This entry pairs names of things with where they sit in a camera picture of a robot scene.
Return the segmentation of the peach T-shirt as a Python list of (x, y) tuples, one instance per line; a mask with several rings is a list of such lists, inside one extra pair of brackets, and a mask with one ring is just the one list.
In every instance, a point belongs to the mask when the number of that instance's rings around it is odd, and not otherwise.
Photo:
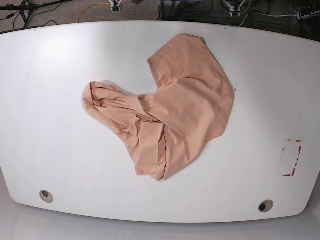
[(148, 59), (156, 91), (128, 95), (90, 82), (84, 110), (124, 143), (137, 175), (161, 181), (192, 163), (228, 124), (234, 90), (205, 42), (179, 34)]

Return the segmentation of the right table grommet hole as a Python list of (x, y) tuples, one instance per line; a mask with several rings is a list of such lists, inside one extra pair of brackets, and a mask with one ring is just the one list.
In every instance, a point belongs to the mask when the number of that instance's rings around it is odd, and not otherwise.
[(274, 206), (274, 202), (270, 199), (263, 201), (259, 206), (258, 210), (261, 213), (269, 212)]

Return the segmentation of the table grommet hole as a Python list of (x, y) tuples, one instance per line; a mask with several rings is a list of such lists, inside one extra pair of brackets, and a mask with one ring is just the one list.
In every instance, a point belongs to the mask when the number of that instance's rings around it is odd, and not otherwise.
[(274, 202), (270, 199), (263, 201), (259, 206), (258, 210), (261, 213), (269, 212), (274, 206)]
[(50, 204), (50, 203), (52, 203), (54, 201), (53, 195), (50, 192), (46, 191), (46, 190), (41, 190), (39, 192), (39, 196), (46, 203)]

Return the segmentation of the left table grommet hole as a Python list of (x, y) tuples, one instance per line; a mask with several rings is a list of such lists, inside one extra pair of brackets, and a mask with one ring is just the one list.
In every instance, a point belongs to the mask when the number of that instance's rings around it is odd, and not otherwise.
[(50, 192), (46, 191), (46, 190), (41, 190), (39, 192), (39, 196), (46, 203), (50, 204), (50, 203), (52, 203), (54, 201), (53, 195)]

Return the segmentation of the red tape rectangle marking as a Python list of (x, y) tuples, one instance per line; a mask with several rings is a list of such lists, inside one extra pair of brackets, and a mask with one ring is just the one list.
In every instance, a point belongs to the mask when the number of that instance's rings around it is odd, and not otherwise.
[(281, 152), (280, 175), (282, 177), (293, 177), (298, 165), (302, 150), (302, 140), (286, 139)]

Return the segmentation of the white power strip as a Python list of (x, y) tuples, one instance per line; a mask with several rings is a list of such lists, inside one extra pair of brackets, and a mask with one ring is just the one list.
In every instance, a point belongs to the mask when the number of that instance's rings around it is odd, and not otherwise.
[(320, 16), (320, 6), (313, 5), (302, 8), (298, 13), (298, 18), (300, 20), (306, 20), (314, 17)]

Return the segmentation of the black tripod stand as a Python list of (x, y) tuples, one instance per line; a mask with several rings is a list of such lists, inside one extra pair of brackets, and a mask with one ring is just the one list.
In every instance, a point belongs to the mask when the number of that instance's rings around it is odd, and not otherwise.
[(73, 0), (58, 0), (49, 3), (32, 3), (30, 0), (23, 0), (18, 6), (15, 6), (14, 4), (7, 4), (5, 6), (1, 6), (0, 10), (17, 11), (24, 22), (22, 29), (26, 30), (31, 23), (31, 18), (33, 16), (34, 11), (56, 5), (60, 6), (68, 2), (73, 2)]

